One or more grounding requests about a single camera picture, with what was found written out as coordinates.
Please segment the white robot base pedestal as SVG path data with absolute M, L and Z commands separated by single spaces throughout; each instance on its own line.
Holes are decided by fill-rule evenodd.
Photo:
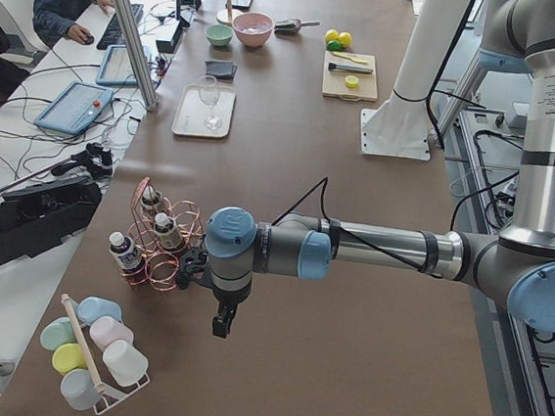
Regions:
M 364 155 L 430 159 L 430 95 L 477 0 L 424 0 L 389 100 L 361 112 Z

